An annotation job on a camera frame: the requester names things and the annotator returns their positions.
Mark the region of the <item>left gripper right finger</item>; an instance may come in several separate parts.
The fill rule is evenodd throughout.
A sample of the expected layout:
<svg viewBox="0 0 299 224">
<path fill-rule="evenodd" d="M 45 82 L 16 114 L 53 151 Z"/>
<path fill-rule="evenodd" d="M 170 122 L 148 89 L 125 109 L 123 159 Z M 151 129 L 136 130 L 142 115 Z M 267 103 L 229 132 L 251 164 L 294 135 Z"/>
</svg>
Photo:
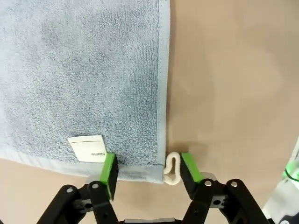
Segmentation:
<svg viewBox="0 0 299 224">
<path fill-rule="evenodd" d="M 181 179 L 191 199 L 181 223 L 203 224 L 211 208 L 219 209 L 229 224 L 268 223 L 243 181 L 232 179 L 222 184 L 204 177 L 190 153 L 181 154 Z"/>
</svg>

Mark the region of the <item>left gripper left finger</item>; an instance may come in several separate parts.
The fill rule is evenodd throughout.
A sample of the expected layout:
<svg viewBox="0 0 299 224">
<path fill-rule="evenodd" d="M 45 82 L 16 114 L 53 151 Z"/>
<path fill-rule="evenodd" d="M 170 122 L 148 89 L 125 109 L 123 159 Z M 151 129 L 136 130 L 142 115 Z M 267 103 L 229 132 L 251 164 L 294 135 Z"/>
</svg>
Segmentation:
<svg viewBox="0 0 299 224">
<path fill-rule="evenodd" d="M 97 180 L 81 188 L 64 185 L 57 192 L 39 224 L 78 224 L 86 213 L 94 214 L 97 224 L 117 224 L 119 221 L 111 205 L 118 179 L 118 161 L 114 153 L 106 155 Z"/>
</svg>

